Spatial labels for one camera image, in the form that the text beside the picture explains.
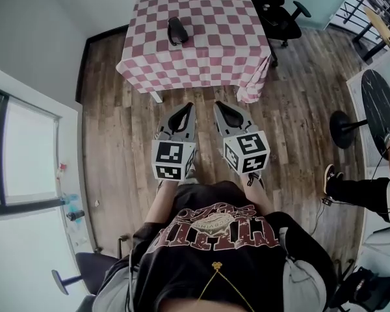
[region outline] pink and white checkered tablecloth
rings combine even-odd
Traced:
[[[189,40],[173,46],[168,19]],[[116,69],[139,92],[237,85],[237,99],[259,100],[270,48],[251,0],[138,0]]]

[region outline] black round table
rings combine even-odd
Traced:
[[[330,119],[331,137],[338,147],[346,149],[355,139],[355,129],[368,124],[378,152],[387,158],[384,139],[390,132],[390,87],[378,72],[367,70],[361,91],[367,119],[352,123],[345,112],[335,111]]]

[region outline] round table top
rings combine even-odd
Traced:
[[[390,87],[374,70],[367,70],[361,80],[365,116],[377,150],[387,159],[384,139],[390,132]]]

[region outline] sneaker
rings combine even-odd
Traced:
[[[330,180],[332,177],[335,177],[335,167],[333,164],[330,164],[325,169],[325,175],[324,175],[324,193],[326,193],[326,183],[328,180]]]

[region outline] wooden floor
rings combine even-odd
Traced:
[[[109,255],[116,254],[120,235],[140,227],[153,201],[157,182],[151,170],[151,140],[160,117],[175,105],[195,103],[200,180],[239,184],[217,151],[213,125],[215,100],[237,103],[233,87],[167,90],[164,103],[157,104],[123,82],[115,70],[124,38],[116,35],[91,45],[82,90],[88,205],[97,245]],[[347,179],[363,179],[359,136],[355,145],[341,150],[329,130],[335,110],[355,119],[346,80],[363,63],[350,40],[350,34],[328,27],[304,29],[286,49],[274,42],[279,67],[269,70],[261,99],[238,103],[251,112],[270,143],[271,159],[263,174],[268,197],[308,232],[315,227],[327,164],[335,163]],[[325,207],[314,238],[333,259],[345,261],[357,254],[362,220],[363,210],[357,207]],[[123,252],[128,252],[126,244]]]

